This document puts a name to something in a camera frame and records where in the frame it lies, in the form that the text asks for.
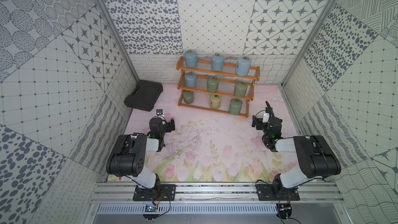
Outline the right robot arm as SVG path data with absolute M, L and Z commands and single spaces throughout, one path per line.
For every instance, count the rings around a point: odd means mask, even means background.
M 293 190 L 319 178 L 339 175 L 342 166 L 331 147 L 321 135 L 282 137 L 283 120 L 276 117 L 268 101 L 263 117 L 252 117 L 252 126 L 262 130 L 262 143 L 272 152 L 289 152 L 297 157 L 298 165 L 273 179 L 272 191 Z

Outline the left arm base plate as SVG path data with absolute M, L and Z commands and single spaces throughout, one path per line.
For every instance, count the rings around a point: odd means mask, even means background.
M 136 186 L 133 201 L 174 201 L 175 184 L 160 184 L 151 189 Z

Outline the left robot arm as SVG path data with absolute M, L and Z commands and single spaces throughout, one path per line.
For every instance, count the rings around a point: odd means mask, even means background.
M 148 152 L 160 152 L 165 146 L 166 133 L 175 131 L 175 120 L 167 121 L 158 115 L 149 121 L 147 134 L 133 133 L 118 136 L 105 164 L 106 172 L 117 177 L 127 177 L 139 189 L 147 192 L 160 191 L 159 177 L 145 167 Z

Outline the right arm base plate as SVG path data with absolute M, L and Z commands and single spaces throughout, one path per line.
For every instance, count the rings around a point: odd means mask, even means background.
M 255 184 L 259 201 L 299 201 L 300 196 L 297 189 L 286 189 L 270 184 Z

